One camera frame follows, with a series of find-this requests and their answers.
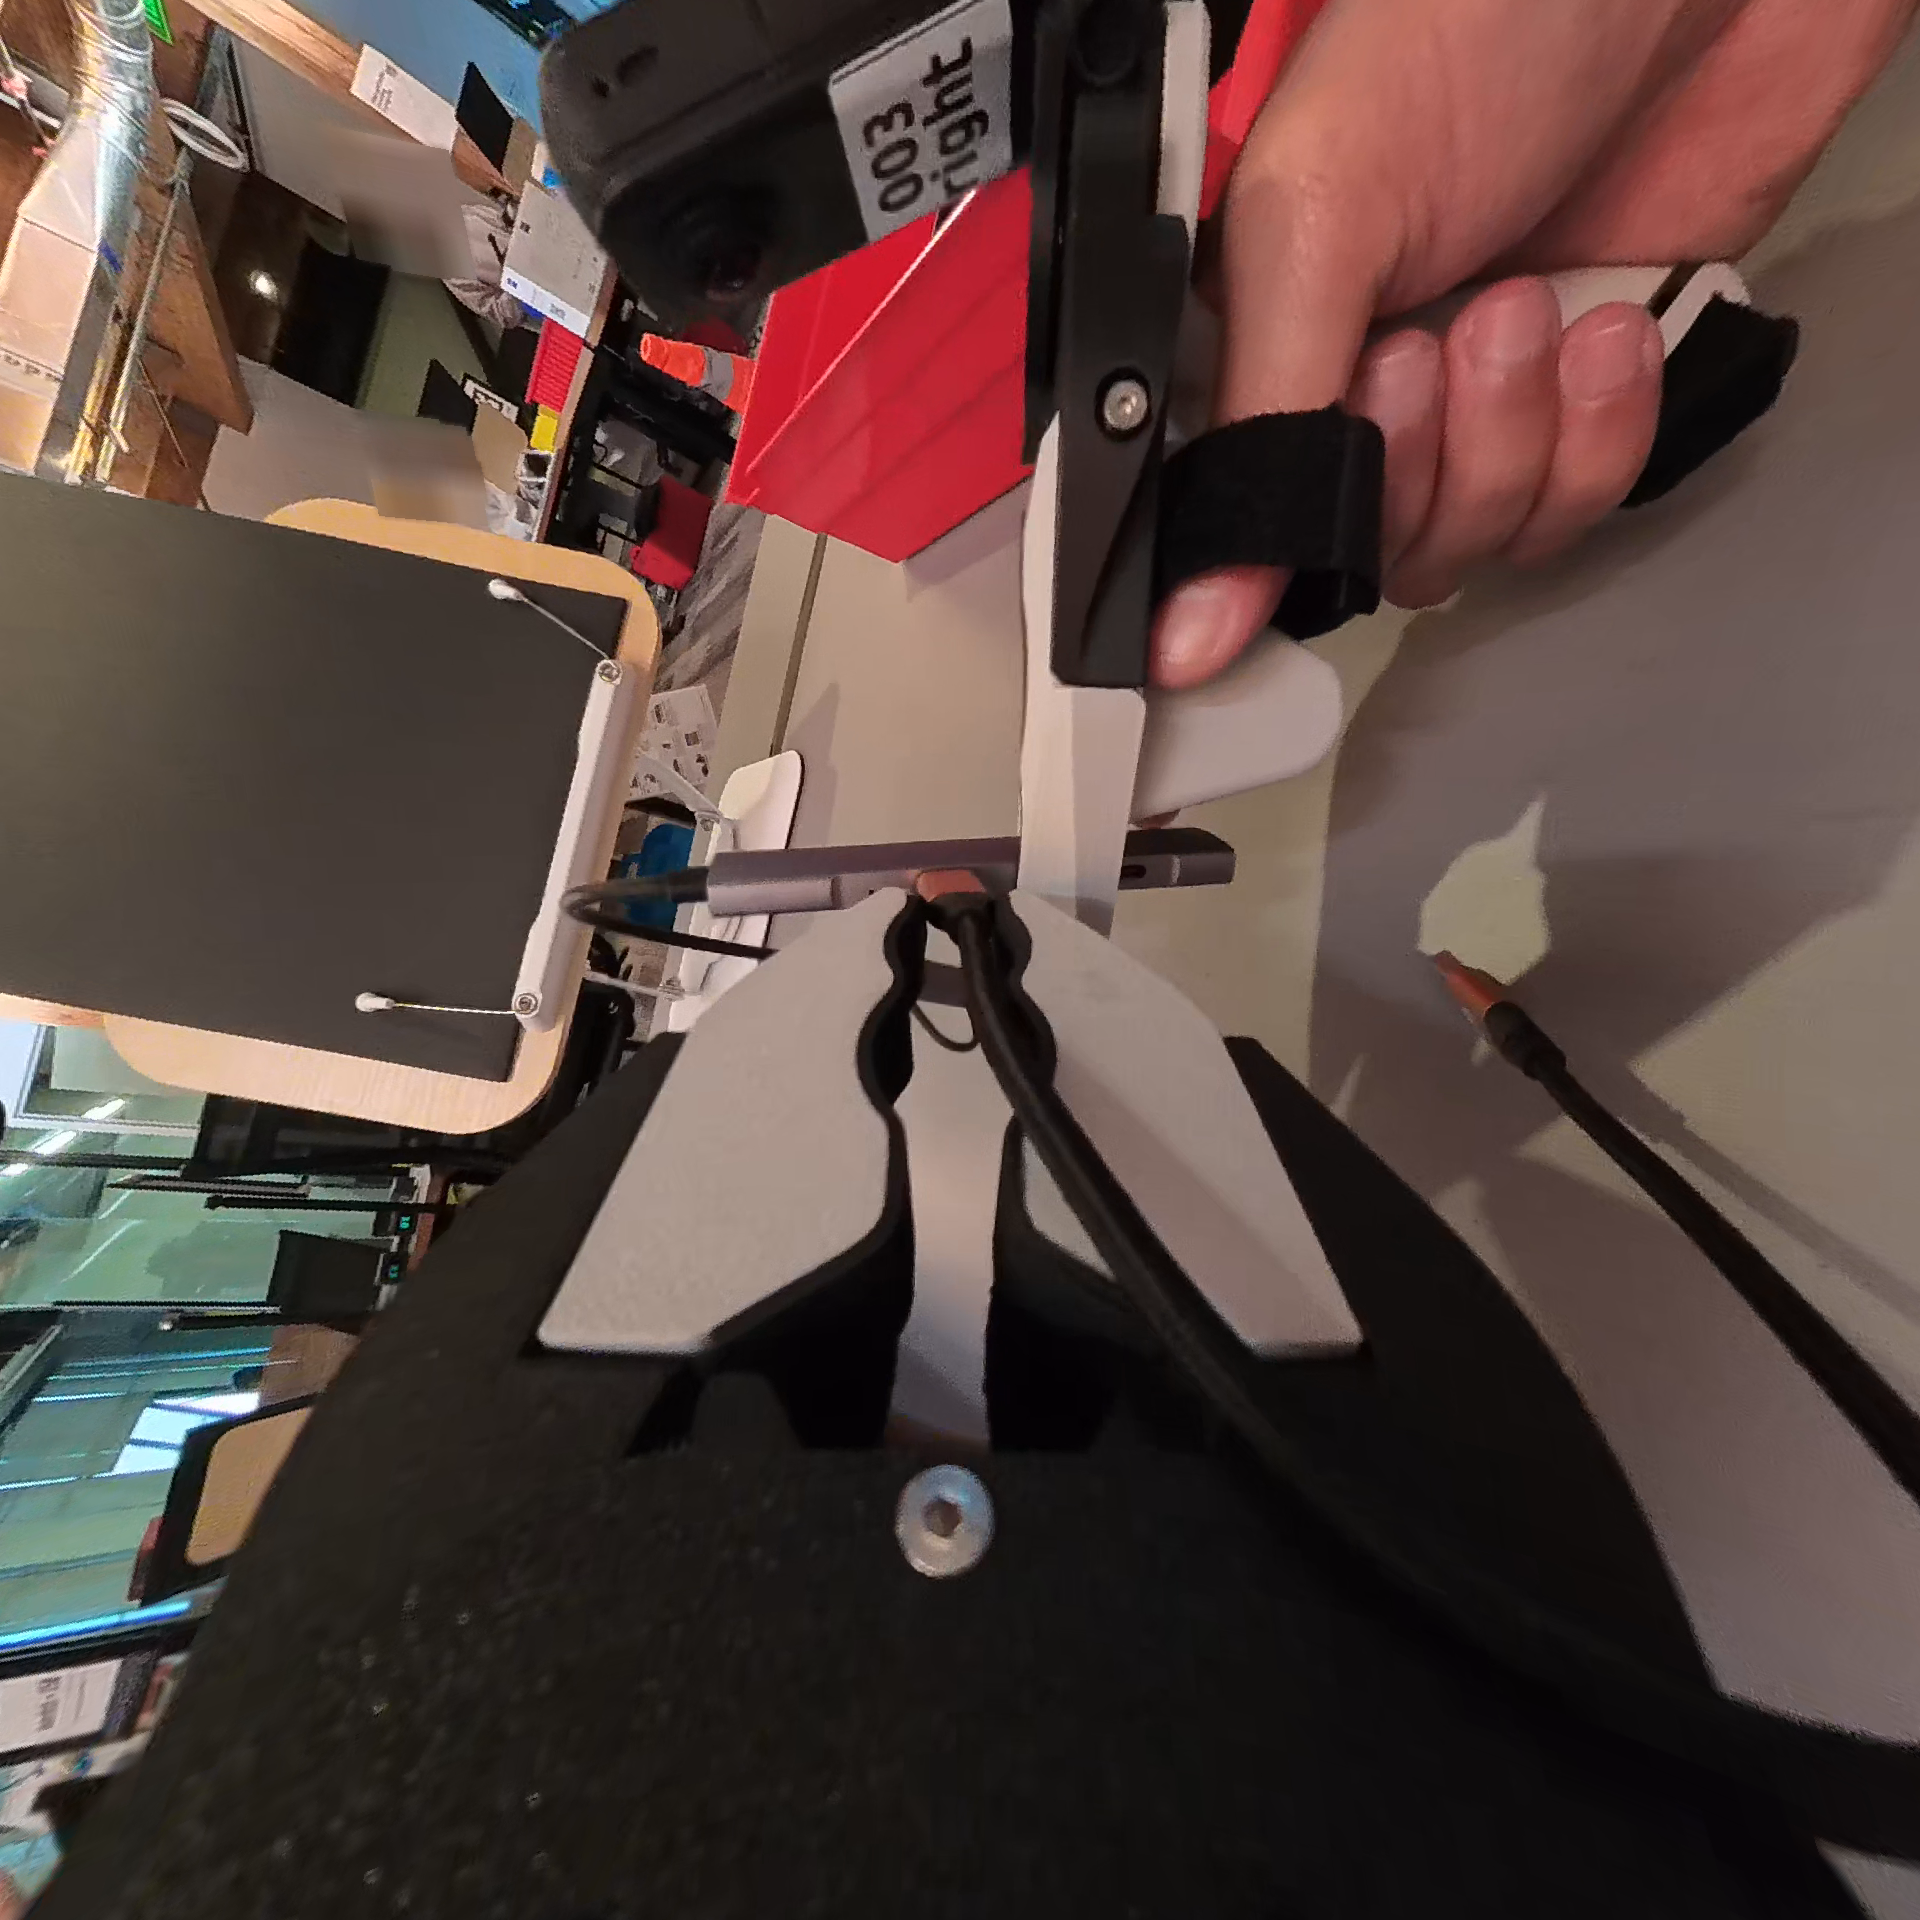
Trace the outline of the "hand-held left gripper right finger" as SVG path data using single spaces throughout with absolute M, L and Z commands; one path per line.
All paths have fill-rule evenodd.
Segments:
M 1260 1114 L 1198 1006 L 1030 891 L 994 905 L 1020 1044 L 1230 1334 L 1277 1419 L 1364 1379 L 1364 1329 Z M 1006 1121 L 987 1310 L 987 1419 L 1009 1451 L 1085 1451 L 1113 1422 L 1191 1447 L 1217 1419 L 1116 1284 L 1041 1150 Z

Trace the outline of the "grey USB hub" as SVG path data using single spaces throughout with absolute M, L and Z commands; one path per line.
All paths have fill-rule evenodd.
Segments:
M 968 872 L 1004 895 L 1019 881 L 1020 851 L 1014 834 L 730 850 L 708 861 L 704 902 L 715 917 L 849 910 L 883 891 L 913 895 L 925 874 L 943 872 Z M 1236 850 L 1210 829 L 1137 828 L 1124 839 L 1116 883 L 1132 893 L 1206 889 L 1234 877 Z

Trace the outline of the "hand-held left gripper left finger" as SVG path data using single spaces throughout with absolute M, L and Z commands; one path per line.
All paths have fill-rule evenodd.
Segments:
M 764 1379 L 799 1440 L 880 1442 L 915 1299 L 900 1093 L 920 908 L 832 912 L 683 1037 L 540 1345 Z

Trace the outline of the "red storage bin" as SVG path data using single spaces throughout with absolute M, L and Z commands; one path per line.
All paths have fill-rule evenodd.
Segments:
M 1075 8 L 943 3 L 909 24 L 854 20 L 877 43 L 823 40 L 834 136 L 799 160 L 823 194 L 793 253 L 831 238 L 856 249 L 771 302 L 738 426 L 729 496 L 898 564 L 1020 485 L 1057 401 L 1103 407 L 1124 378 L 1153 398 L 1135 441 L 1160 432 L 1185 320 L 1191 242 L 1224 127 L 1198 104 L 1218 77 L 1204 3 L 1137 83 L 1146 174 L 1103 143 L 1123 122 L 1093 107 L 1099 75 Z

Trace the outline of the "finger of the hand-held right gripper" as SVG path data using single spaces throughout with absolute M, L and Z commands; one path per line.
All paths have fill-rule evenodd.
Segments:
M 1135 824 L 1146 697 L 1064 682 L 1059 633 L 1060 424 L 1049 421 L 1020 532 L 1022 718 L 1019 888 L 1111 933 Z

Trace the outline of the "white printed sheet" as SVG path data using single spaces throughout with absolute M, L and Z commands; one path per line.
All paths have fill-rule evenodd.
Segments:
M 707 682 L 656 687 L 639 733 L 633 799 L 717 794 L 719 708 Z

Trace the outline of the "grey desk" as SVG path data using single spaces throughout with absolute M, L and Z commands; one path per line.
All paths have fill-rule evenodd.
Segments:
M 1206 808 L 1236 883 L 1116 937 L 1493 1266 L 1715 1677 L 1912 1739 L 1917 1507 L 1424 964 L 1510 983 L 1917 1395 L 1917 106 L 1874 107 L 1756 258 L 1805 327 L 1777 411 L 1547 569 L 1333 636 L 1333 762 Z

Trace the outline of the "black board wooden rim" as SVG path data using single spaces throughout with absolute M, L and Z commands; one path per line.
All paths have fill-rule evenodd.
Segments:
M 4 1019 L 98 1030 L 141 1075 L 431 1134 L 517 1121 L 561 1016 L 364 1016 L 363 992 L 506 1007 L 596 660 L 661 617 L 604 558 L 305 500 L 267 519 L 4 473 Z

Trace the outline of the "spiral metal duct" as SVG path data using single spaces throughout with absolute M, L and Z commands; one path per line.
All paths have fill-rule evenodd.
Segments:
M 69 478 L 137 227 L 137 186 L 158 102 L 141 1 L 71 3 L 74 83 L 61 131 L 20 204 L 4 261 L 16 348 L 52 389 L 32 445 L 40 478 Z

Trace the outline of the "person's right hand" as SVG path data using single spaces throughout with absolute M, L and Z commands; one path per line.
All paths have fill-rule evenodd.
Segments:
M 1229 179 L 1213 421 L 1340 403 L 1385 439 L 1383 593 L 1444 603 L 1616 509 L 1654 318 L 1549 276 L 1734 261 L 1895 57 L 1912 1 L 1326 3 Z

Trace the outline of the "orange traffic cone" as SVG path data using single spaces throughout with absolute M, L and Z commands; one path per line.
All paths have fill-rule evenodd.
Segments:
M 730 348 L 644 331 L 636 341 L 641 361 L 690 391 L 708 396 L 735 415 L 744 415 L 757 384 L 757 357 Z

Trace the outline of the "blue floor box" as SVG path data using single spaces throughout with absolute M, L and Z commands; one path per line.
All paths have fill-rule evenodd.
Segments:
M 642 929 L 649 937 L 675 931 L 683 908 L 708 899 L 708 870 L 693 859 L 694 832 L 683 826 L 652 828 L 639 850 L 625 853 L 613 874 L 622 891 L 608 908 L 615 925 Z

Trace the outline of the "red object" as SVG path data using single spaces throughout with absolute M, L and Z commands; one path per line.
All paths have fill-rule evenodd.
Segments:
M 626 565 L 650 588 L 678 593 L 701 569 L 715 500 L 701 487 L 663 473 L 641 505 Z

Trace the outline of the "black cable orange plug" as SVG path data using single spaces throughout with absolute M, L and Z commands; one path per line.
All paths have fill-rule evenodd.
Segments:
M 1817 1837 L 1917 1861 L 1914 1744 L 1784 1716 L 1644 1662 L 1456 1548 L 1405 1533 L 1352 1474 L 1312 1461 L 1255 1392 L 1234 1332 L 1060 1098 L 1035 1039 L 1039 1024 L 1020 1012 L 990 895 L 968 874 L 927 877 L 920 889 L 931 920 L 956 939 L 972 1031 L 1020 1131 L 1164 1356 L 1270 1482 L 1428 1621 L 1589 1724 L 1771 1797 Z
M 1567 1052 L 1490 971 L 1450 950 L 1428 956 L 1452 1001 L 1506 1068 L 1613 1161 L 1765 1324 L 1829 1404 L 1853 1425 L 1893 1482 L 1919 1499 L 1919 1413 L 1903 1392 L 1837 1329 L 1740 1227 L 1573 1072 Z

